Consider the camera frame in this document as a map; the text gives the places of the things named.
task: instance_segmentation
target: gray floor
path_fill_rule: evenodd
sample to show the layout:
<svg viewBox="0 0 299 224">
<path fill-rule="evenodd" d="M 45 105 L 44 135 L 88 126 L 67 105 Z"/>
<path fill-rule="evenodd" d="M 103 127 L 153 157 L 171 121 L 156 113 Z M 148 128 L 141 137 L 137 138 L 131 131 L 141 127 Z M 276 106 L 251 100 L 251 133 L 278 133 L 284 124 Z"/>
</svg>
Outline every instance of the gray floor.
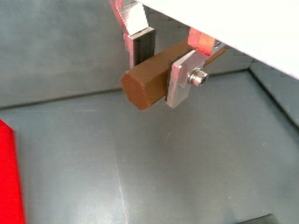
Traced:
<svg viewBox="0 0 299 224">
<path fill-rule="evenodd" d="M 299 220 L 299 138 L 248 73 L 140 112 L 123 93 L 0 111 L 28 224 Z"/>
</svg>

